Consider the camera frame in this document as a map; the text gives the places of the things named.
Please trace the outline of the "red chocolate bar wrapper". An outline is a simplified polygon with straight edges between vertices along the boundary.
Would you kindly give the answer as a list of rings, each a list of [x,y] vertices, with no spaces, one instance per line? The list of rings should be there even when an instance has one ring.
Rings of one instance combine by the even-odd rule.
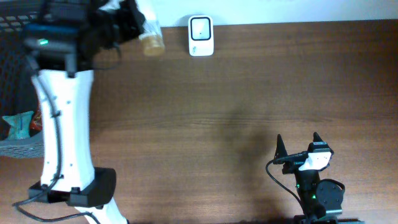
[[[35,131],[41,131],[42,130],[42,115],[41,115],[41,110],[38,109],[30,122],[30,129],[33,129]]]

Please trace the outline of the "white tube with gold cap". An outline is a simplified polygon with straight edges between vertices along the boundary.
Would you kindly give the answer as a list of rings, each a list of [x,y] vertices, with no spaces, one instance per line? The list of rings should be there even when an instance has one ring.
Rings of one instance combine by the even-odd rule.
[[[143,32],[139,36],[143,53],[148,57],[160,56],[165,52],[161,26],[151,0],[137,0],[137,7],[144,17]]]

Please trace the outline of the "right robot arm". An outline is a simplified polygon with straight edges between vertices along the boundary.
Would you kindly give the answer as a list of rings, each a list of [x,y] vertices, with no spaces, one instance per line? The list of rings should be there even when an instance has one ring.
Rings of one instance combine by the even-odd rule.
[[[319,173],[330,165],[334,151],[318,133],[306,151],[288,154],[282,136],[277,136],[277,144],[272,164],[282,165],[284,175],[295,176],[294,194],[286,186],[272,178],[298,201],[303,214],[293,218],[294,223],[362,223],[358,219],[339,219],[343,213],[342,203],[345,185],[333,179],[321,179]]]

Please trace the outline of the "teal snack packet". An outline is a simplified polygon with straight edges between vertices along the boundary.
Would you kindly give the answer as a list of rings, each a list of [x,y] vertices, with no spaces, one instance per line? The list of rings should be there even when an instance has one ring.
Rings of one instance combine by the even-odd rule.
[[[6,140],[30,138],[29,130],[33,114],[33,111],[27,111],[13,116],[3,116],[2,119],[10,126]]]

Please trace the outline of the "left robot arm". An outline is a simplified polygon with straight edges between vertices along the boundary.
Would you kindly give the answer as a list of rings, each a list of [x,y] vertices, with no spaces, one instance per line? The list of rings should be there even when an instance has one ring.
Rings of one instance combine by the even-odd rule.
[[[22,31],[43,122],[44,166],[28,202],[63,202],[90,223],[126,223],[114,199],[116,171],[93,165],[90,94],[95,56],[146,32],[147,3],[44,1]]]

